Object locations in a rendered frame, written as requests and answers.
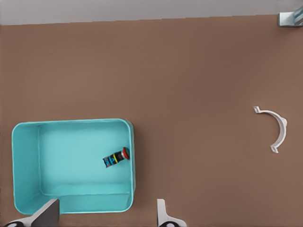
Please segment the blue storage box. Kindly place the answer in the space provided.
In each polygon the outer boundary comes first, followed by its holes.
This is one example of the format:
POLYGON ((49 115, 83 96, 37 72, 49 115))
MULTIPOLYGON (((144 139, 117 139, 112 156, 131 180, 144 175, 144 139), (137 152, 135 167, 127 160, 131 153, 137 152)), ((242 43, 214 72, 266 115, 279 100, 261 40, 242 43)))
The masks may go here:
POLYGON ((31 215, 51 199, 62 214, 130 209, 136 187, 134 127, 121 118, 21 122, 11 134, 14 205, 31 215), (126 147, 130 159, 106 168, 126 147))

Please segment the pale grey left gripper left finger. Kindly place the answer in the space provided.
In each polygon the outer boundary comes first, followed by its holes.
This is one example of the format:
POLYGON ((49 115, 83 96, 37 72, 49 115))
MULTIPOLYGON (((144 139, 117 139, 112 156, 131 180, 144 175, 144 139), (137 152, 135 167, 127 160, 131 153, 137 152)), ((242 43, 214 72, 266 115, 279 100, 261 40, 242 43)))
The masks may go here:
POLYGON ((33 215, 13 220, 3 227, 57 227, 60 219, 60 201, 51 199, 33 215))

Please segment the white curved pipe clamp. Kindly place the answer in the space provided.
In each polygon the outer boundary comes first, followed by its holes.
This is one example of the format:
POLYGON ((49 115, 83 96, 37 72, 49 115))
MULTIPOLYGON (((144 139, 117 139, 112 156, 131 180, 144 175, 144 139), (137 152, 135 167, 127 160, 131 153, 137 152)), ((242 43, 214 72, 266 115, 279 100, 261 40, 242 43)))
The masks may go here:
POLYGON ((259 106, 253 107, 254 112, 256 114, 269 114, 273 116, 278 125, 279 125, 279 136, 276 139, 276 141, 270 146, 271 151, 275 154, 278 154, 278 148, 282 145, 282 143, 285 141, 286 138, 286 132, 287 132, 287 119, 279 115, 278 113, 271 111, 271 110, 261 110, 259 106))

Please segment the red push button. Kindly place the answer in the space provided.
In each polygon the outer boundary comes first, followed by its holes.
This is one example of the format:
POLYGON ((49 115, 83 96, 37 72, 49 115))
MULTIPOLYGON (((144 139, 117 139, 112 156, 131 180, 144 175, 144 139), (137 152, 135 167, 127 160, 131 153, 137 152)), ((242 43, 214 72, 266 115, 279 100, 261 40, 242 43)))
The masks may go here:
POLYGON ((130 155, 129 151, 126 147, 123 147, 121 151, 115 152, 107 157, 104 157, 102 160, 106 166, 106 168, 116 165, 123 160, 129 160, 130 155))

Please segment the silver frame post foot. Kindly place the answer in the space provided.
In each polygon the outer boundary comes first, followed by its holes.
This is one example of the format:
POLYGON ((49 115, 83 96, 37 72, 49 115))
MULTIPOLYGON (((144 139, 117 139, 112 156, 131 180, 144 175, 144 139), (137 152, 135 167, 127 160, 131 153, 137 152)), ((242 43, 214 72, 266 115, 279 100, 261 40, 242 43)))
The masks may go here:
POLYGON ((278 14, 279 27, 303 27, 303 6, 292 12, 278 14))

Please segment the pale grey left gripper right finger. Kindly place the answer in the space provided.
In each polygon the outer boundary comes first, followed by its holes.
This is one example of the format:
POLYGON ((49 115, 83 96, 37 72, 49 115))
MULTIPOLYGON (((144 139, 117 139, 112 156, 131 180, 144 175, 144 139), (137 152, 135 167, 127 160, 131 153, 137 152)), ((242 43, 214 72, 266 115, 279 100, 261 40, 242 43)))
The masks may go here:
POLYGON ((167 214, 164 199, 157 199, 157 227, 187 227, 185 221, 167 214))

